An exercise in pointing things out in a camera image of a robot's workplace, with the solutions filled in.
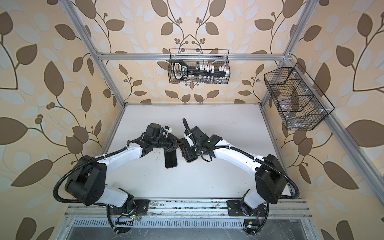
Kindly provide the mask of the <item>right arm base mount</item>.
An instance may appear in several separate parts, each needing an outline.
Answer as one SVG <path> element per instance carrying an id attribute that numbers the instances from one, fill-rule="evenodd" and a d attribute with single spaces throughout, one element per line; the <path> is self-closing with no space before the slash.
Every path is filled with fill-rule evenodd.
<path id="1" fill-rule="evenodd" d="M 251 217 L 249 220 L 245 220 L 243 231 L 249 236 L 256 236 L 266 224 L 270 204 L 263 203 L 252 209 L 243 200 L 229 200 L 227 201 L 227 209 L 230 217 Z"/>

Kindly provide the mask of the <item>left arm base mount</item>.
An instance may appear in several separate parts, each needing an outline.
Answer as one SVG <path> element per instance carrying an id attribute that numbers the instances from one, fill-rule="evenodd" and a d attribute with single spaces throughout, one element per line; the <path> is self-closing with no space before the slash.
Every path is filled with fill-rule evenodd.
<path id="1" fill-rule="evenodd" d="M 149 210 L 150 200 L 128 200 L 122 207 L 107 205 L 106 216 L 115 234 L 124 234 L 131 230 L 134 223 L 141 220 Z"/>

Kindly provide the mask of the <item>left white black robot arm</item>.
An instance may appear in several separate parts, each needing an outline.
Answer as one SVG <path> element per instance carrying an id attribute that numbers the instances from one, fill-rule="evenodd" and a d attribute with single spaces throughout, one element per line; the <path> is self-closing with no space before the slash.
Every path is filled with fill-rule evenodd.
<path id="1" fill-rule="evenodd" d="M 127 141 L 126 146 L 118 151 L 97 158 L 83 156 L 67 177 L 66 192 L 86 206 L 109 205 L 130 213 L 135 205 L 133 195 L 121 188 L 109 187 L 107 175 L 146 156 L 153 149 L 164 150 L 166 160 L 176 158 L 176 149 L 182 145 L 182 140 L 171 131 L 167 126 L 150 124 L 139 138 Z"/>

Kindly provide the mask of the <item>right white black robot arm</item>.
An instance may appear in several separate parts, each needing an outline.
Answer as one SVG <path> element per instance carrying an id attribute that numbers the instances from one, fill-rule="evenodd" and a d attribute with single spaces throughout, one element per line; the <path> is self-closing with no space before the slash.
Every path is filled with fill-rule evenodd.
<path id="1" fill-rule="evenodd" d="M 248 153 L 217 135 L 209 137 L 198 127 L 186 127 L 182 142 L 180 149 L 188 163 L 199 157 L 206 162 L 217 158 L 253 175 L 256 186 L 243 197 L 243 204 L 248 208 L 253 210 L 264 203 L 275 205 L 282 197 L 288 181 L 283 177 L 286 173 L 275 156 L 269 154 L 263 157 Z"/>

